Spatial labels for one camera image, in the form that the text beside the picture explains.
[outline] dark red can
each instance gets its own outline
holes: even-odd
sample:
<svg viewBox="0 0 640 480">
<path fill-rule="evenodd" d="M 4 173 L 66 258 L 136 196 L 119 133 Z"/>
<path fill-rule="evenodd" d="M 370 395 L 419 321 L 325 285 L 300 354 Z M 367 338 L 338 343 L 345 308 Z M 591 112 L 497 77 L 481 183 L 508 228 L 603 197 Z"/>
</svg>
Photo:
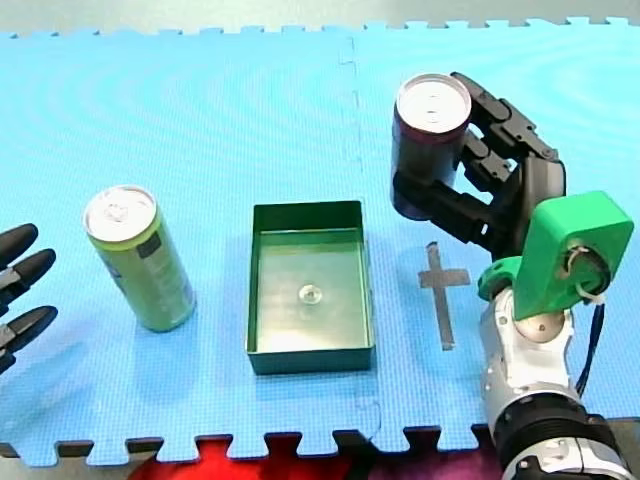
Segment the dark red can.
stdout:
<svg viewBox="0 0 640 480">
<path fill-rule="evenodd" d="M 400 87 L 393 110 L 392 184 L 403 175 L 425 188 L 435 181 L 453 186 L 471 116 L 464 84 L 449 75 L 418 75 Z M 392 202 L 404 217 L 429 220 L 393 187 Z"/>
</svg>

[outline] aluminum can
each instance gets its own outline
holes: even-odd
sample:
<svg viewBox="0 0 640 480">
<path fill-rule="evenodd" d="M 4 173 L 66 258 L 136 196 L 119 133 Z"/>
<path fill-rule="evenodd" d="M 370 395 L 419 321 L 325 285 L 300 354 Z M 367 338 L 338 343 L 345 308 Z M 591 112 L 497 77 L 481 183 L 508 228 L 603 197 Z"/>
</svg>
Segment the aluminum can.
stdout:
<svg viewBox="0 0 640 480">
<path fill-rule="evenodd" d="M 452 186 L 464 134 L 471 117 L 471 95 L 459 80 L 440 74 L 410 78 L 398 91 L 393 111 L 392 185 L 395 175 L 420 188 L 434 181 Z M 392 187 L 394 208 L 412 220 L 429 213 Z"/>
<path fill-rule="evenodd" d="M 149 192 L 132 185 L 100 192 L 87 205 L 84 226 L 144 327 L 165 332 L 191 316 L 194 291 Z"/>
</svg>

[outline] black cable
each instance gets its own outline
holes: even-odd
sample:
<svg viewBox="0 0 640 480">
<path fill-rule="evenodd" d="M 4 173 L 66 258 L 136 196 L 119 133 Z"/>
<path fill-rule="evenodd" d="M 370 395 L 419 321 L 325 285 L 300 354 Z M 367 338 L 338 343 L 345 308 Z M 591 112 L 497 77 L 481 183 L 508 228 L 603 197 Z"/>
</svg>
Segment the black cable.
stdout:
<svg viewBox="0 0 640 480">
<path fill-rule="evenodd" d="M 602 326 L 604 324 L 604 303 L 596 305 L 591 318 L 591 334 L 589 337 L 589 347 L 587 349 L 587 358 L 582 369 L 582 373 L 576 382 L 576 391 L 578 395 L 582 396 L 584 389 L 587 386 L 587 380 L 589 379 L 589 372 L 591 371 L 591 364 L 593 363 L 593 357 L 596 353 L 598 341 L 600 340 L 600 334 L 602 333 Z"/>
</svg>

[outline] can lid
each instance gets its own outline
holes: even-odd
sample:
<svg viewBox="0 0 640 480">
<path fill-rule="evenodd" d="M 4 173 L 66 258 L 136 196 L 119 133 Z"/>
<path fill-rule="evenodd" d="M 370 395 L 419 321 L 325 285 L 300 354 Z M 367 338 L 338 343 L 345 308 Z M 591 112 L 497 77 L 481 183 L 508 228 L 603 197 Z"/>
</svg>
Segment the can lid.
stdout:
<svg viewBox="0 0 640 480">
<path fill-rule="evenodd" d="M 98 193 L 84 212 L 87 233 L 103 242 L 124 242 L 145 231 L 156 216 L 156 201 L 144 189 L 119 185 Z"/>
<path fill-rule="evenodd" d="M 463 125 L 471 114 L 471 95 L 464 84 L 435 73 L 405 82 L 396 97 L 400 118 L 427 133 L 446 133 Z"/>
</svg>

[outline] floor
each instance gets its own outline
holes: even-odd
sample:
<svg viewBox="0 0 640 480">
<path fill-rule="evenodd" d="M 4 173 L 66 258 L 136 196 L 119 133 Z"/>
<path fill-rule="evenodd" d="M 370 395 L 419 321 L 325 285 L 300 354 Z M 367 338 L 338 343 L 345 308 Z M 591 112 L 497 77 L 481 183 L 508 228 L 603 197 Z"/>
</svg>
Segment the floor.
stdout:
<svg viewBox="0 0 640 480">
<path fill-rule="evenodd" d="M 481 26 L 492 19 L 522 24 L 531 17 L 560 23 L 567 16 L 590 16 L 594 22 L 602 22 L 608 16 L 627 17 L 638 24 L 640 0 L 324 0 L 320 4 L 315 0 L 0 0 L 0 31 L 19 35 L 84 28 L 102 32 L 132 28 L 147 33 L 164 28 L 193 33 L 205 27 L 237 31 L 244 25 L 263 25 L 267 29 L 305 25 L 313 29 L 326 24 L 357 27 L 368 21 L 397 26 L 407 20 L 426 20 L 436 25 L 447 20 L 467 20 L 473 26 Z M 621 441 L 637 441 L 630 427 L 619 428 L 618 433 Z M 0 478 L 122 480 L 144 457 L 138 455 L 132 464 L 114 468 L 88 468 L 83 459 L 63 459 L 58 467 L 45 470 L 30 470 L 19 460 L 0 459 Z"/>
</svg>

